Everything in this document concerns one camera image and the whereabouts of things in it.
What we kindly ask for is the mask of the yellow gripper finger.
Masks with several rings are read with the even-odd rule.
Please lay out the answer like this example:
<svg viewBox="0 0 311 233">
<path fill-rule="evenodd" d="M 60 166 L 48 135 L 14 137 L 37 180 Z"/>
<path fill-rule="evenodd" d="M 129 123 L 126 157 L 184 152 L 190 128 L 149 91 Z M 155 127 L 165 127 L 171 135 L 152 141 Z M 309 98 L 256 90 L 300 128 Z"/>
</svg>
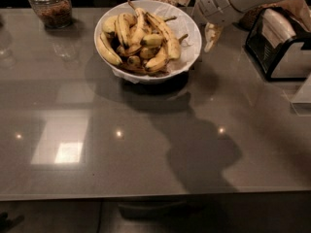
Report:
<svg viewBox="0 0 311 233">
<path fill-rule="evenodd" d="M 206 45 L 204 48 L 205 52 L 209 52 L 219 41 L 221 34 L 223 32 L 223 27 L 219 26 L 217 24 L 213 24 L 208 22 L 205 25 L 204 34 L 205 34 L 205 40 Z"/>
</svg>

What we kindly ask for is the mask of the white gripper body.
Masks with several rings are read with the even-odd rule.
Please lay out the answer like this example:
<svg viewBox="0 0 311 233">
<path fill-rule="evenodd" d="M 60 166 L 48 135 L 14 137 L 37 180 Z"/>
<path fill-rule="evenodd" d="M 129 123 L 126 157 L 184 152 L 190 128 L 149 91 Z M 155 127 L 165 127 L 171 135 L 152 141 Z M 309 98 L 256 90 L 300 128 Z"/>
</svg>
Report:
<svg viewBox="0 0 311 233">
<path fill-rule="evenodd" d="M 195 6 L 208 22 L 219 26 L 228 26 L 242 17 L 229 0 L 196 0 Z"/>
</svg>

